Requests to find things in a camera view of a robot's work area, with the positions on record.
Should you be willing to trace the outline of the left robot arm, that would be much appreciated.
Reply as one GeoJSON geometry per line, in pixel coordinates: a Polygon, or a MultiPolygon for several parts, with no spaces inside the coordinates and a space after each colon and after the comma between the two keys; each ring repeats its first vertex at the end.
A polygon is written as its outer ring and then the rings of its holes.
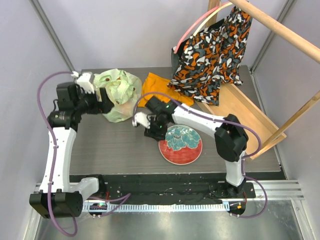
{"type": "Polygon", "coordinates": [[[47,117],[51,130],[44,177],[39,191],[32,193],[29,204],[45,219],[79,217],[89,197],[100,200],[107,192],[100,174],[87,175],[76,185],[70,184],[71,153],[82,115],[107,114],[114,107],[104,87],[92,93],[76,83],[56,87],[54,109],[47,117]]]}

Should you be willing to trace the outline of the red floral plate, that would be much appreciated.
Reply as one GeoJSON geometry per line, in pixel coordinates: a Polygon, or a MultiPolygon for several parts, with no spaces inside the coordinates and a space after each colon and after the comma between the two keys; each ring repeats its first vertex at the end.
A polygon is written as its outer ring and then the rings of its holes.
{"type": "Polygon", "coordinates": [[[203,141],[196,130],[178,124],[168,128],[165,139],[158,142],[158,148],[165,160],[183,166],[193,163],[200,157],[203,141]]]}

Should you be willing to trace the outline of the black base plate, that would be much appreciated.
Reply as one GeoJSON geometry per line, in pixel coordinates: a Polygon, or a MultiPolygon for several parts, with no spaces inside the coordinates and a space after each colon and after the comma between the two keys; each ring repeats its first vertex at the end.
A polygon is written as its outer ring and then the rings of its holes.
{"type": "Polygon", "coordinates": [[[94,197],[113,200],[129,195],[126,203],[132,205],[203,205],[256,197],[251,182],[236,191],[224,173],[105,174],[100,178],[104,188],[94,197]]]}

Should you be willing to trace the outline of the green avocado plastic bag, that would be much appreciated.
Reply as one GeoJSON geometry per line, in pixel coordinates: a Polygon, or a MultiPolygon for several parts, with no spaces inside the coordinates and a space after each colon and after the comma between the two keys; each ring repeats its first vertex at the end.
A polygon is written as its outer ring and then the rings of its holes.
{"type": "Polygon", "coordinates": [[[133,116],[134,106],[142,94],[139,77],[121,69],[110,69],[94,75],[96,88],[105,88],[114,107],[103,116],[111,123],[118,123],[133,116]]]}

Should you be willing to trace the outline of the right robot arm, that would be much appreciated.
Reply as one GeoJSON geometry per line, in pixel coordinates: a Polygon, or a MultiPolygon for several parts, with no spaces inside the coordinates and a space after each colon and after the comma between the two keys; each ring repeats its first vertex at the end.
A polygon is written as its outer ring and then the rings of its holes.
{"type": "Polygon", "coordinates": [[[235,115],[212,115],[176,100],[163,102],[156,96],[145,106],[151,112],[144,116],[146,137],[159,141],[168,154],[182,154],[198,147],[199,132],[207,134],[214,139],[216,151],[225,162],[226,193],[233,198],[243,193],[246,180],[242,158],[249,137],[235,115]]]}

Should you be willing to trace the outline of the pink and cream hanger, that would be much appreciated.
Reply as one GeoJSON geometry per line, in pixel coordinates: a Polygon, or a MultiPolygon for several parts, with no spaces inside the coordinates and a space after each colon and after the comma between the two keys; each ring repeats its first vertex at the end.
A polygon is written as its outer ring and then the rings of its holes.
{"type": "Polygon", "coordinates": [[[188,30],[183,34],[183,36],[180,38],[176,46],[173,47],[173,53],[176,54],[178,52],[178,49],[182,42],[187,38],[187,36],[190,35],[191,31],[197,27],[197,29],[194,31],[193,36],[195,36],[202,28],[207,24],[207,22],[216,16],[219,11],[222,9],[231,6],[231,2],[225,2],[221,3],[220,1],[216,2],[216,5],[212,8],[210,8],[206,13],[204,13],[199,19],[197,19],[189,28],[188,30]]]}

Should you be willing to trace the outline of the wooden rack frame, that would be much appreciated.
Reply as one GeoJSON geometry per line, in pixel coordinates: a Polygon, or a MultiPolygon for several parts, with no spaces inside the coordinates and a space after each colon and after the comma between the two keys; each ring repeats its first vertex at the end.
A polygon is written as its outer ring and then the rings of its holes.
{"type": "MultiPolygon", "coordinates": [[[[276,35],[280,36],[295,48],[309,56],[311,59],[320,62],[320,49],[308,42],[306,39],[296,34],[289,28],[282,25],[277,20],[273,19],[254,5],[248,3],[246,0],[231,0],[218,8],[214,8],[211,17],[218,13],[219,10],[229,6],[235,5],[246,13],[251,15],[258,22],[270,29],[276,35]]],[[[294,122],[296,122],[302,115],[310,110],[320,100],[320,93],[317,92],[310,98],[295,114],[293,114],[281,127],[277,127],[242,91],[235,85],[226,84],[221,88],[221,97],[227,98],[226,103],[221,103],[219,106],[208,105],[206,103],[198,102],[197,105],[206,113],[225,116],[233,114],[238,117],[240,123],[253,127],[253,130],[258,134],[262,143],[255,140],[254,135],[249,133],[249,141],[247,144],[247,152],[251,153],[258,150],[251,156],[255,159],[270,148],[280,143],[286,138],[286,131],[294,122]]]]}

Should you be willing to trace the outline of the patterned camouflage cloth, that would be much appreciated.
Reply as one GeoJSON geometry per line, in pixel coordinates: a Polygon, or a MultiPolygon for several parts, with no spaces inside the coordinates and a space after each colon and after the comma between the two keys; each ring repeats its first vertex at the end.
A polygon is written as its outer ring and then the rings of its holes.
{"type": "Polygon", "coordinates": [[[218,106],[221,84],[243,84],[239,69],[252,20],[234,6],[227,17],[174,46],[167,86],[198,102],[218,106]]]}

